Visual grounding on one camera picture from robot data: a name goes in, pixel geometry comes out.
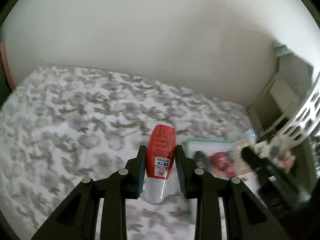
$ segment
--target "floral bedspread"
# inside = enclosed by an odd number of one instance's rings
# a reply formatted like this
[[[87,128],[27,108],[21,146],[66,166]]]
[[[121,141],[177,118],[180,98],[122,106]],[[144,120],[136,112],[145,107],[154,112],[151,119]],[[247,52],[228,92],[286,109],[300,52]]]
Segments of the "floral bedspread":
[[[30,239],[82,177],[123,168],[159,123],[175,127],[177,143],[251,127],[242,106],[190,89],[86,68],[35,70],[0,112],[0,208],[23,221],[25,228],[11,223],[18,236]],[[194,238],[174,170],[163,202],[142,193],[126,209],[130,240]]]

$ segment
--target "warning icon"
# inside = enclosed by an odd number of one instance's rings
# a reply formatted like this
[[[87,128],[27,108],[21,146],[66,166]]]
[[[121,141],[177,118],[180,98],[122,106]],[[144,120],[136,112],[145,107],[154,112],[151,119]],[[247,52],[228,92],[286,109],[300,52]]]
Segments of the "warning icon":
[[[163,171],[163,170],[159,170],[159,171],[158,171],[158,174],[159,174],[159,176],[162,177],[162,176],[164,175],[164,171]]]

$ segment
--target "white basket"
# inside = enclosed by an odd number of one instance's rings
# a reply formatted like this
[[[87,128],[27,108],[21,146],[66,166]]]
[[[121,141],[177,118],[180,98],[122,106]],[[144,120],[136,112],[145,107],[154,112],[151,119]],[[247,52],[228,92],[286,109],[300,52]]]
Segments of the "white basket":
[[[288,143],[293,148],[316,128],[320,121],[320,81],[319,75],[314,82],[312,92],[302,104],[300,109],[277,133],[286,135]]]

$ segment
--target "white wall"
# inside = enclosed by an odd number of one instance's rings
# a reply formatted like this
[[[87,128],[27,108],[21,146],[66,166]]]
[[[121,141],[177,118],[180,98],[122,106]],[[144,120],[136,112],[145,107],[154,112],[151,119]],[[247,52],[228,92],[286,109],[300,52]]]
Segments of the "white wall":
[[[90,66],[245,106],[276,67],[274,40],[320,66],[300,0],[20,0],[1,34],[16,83],[41,64]]]

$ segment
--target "black object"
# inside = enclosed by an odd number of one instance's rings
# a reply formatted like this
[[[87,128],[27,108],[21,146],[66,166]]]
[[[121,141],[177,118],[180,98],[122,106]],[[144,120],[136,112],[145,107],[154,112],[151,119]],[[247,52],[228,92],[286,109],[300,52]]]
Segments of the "black object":
[[[20,240],[0,211],[0,236],[3,240]]]
[[[259,192],[260,196],[265,196],[264,201],[266,204],[273,201],[270,199],[272,195],[271,198],[279,199],[275,207],[276,210],[286,207],[298,210],[310,200],[311,195],[309,192],[301,185],[297,185],[290,174],[275,166],[267,158],[259,158],[249,147],[242,149],[241,156],[251,169],[257,173],[260,185],[266,187],[262,187]]]
[[[184,197],[198,199],[195,239],[221,239],[219,197],[223,198],[228,239],[289,239],[272,214],[239,178],[219,179],[198,169],[195,161],[185,156],[181,145],[177,145],[175,162]]]
[[[318,180],[306,207],[298,211],[292,211],[278,221],[292,240],[319,239],[320,180]]]
[[[193,159],[195,160],[198,168],[210,171],[210,161],[203,151],[196,151],[193,155]]]
[[[125,199],[137,199],[142,192],[146,147],[140,146],[136,158],[125,169],[109,178],[87,178],[65,198],[35,233],[32,240],[93,240],[100,198],[104,198],[101,240],[126,240]],[[197,168],[181,145],[176,147],[176,166],[180,188],[186,198],[197,198],[196,240],[221,239],[218,197],[223,197],[229,240],[286,240],[283,228],[255,195],[237,177],[215,178]]]
[[[32,240],[94,240],[100,198],[104,198],[100,239],[127,239],[125,199],[138,199],[145,174],[146,147],[109,178],[80,182],[48,217]]]

